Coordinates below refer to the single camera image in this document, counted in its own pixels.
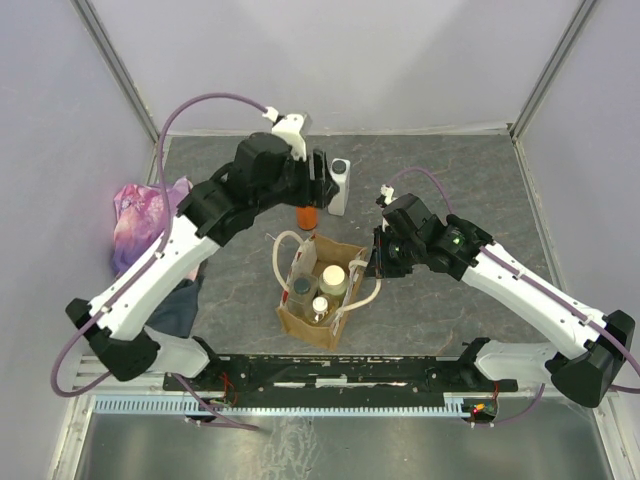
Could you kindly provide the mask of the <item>burlap watermelon canvas bag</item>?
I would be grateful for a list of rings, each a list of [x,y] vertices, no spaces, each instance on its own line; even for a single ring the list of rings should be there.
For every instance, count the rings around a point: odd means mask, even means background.
[[[298,248],[286,274],[279,268],[280,244],[291,238]],[[274,239],[272,268],[282,287],[278,318],[285,333],[314,347],[337,348],[351,312],[378,296],[377,281],[365,298],[357,298],[367,265],[365,247],[339,243],[313,234],[304,239],[293,231],[283,231]]]

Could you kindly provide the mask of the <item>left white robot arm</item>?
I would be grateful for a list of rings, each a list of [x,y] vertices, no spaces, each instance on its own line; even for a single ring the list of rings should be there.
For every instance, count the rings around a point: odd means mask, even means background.
[[[121,382],[150,370],[177,373],[199,390],[215,387],[221,368],[195,338],[157,332],[147,321],[170,292],[256,217],[278,206],[326,208],[339,187],[324,151],[298,157],[286,140],[254,133],[233,161],[193,186],[161,236],[115,284],[65,312],[107,371]]]

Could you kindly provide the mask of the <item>clear yellow bottle white cap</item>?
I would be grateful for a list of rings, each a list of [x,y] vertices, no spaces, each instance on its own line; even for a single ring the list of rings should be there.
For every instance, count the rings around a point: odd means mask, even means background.
[[[329,307],[329,300],[325,296],[315,297],[312,301],[313,315],[311,317],[311,323],[313,325],[321,324],[329,312]]]

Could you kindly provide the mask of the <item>clear square bottle grey cap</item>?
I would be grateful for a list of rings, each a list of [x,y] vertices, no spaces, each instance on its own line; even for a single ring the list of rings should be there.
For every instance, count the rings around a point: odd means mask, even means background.
[[[318,279],[307,273],[298,275],[288,292],[286,308],[293,316],[309,320],[313,316],[312,302],[318,292]]]

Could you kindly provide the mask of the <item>dark blue towel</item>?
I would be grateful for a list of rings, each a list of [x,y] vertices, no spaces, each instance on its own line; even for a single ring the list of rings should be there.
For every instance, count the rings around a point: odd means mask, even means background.
[[[146,321],[157,332],[178,338],[188,338],[198,314],[198,296],[203,278],[182,280],[161,301]]]

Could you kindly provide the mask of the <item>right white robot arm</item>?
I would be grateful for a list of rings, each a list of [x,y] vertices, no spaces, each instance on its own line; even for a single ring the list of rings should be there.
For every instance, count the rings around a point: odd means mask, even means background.
[[[489,233],[450,214],[441,220],[413,194],[388,185],[376,200],[382,223],[374,230],[365,274],[403,278],[424,265],[494,298],[541,333],[542,343],[483,340],[457,367],[468,390],[492,380],[552,384],[569,400],[597,407],[630,360],[635,321],[573,299],[521,264]]]

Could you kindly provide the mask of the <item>orange bottle dark blue cap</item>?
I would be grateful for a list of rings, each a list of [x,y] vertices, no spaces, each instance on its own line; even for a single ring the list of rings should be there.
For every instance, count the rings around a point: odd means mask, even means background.
[[[312,231],[318,225],[318,210],[313,207],[296,208],[297,226],[303,231]]]

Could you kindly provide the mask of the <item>pink purple cloth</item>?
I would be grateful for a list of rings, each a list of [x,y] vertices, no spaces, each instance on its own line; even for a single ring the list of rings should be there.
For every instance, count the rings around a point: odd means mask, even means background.
[[[127,184],[114,197],[112,269],[123,275],[164,230],[161,185]]]

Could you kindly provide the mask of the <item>green bottle white cap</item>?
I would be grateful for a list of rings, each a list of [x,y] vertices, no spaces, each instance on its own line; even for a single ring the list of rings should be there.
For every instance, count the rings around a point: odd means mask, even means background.
[[[344,269],[336,264],[327,266],[319,277],[320,293],[340,306],[346,295],[349,278]]]

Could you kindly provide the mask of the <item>white square bottle grey cap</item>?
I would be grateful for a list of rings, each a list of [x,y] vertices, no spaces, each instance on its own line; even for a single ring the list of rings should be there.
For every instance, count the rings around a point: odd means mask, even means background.
[[[330,173],[338,185],[338,193],[331,200],[327,210],[330,215],[344,216],[349,197],[351,162],[341,158],[333,159],[330,165]]]

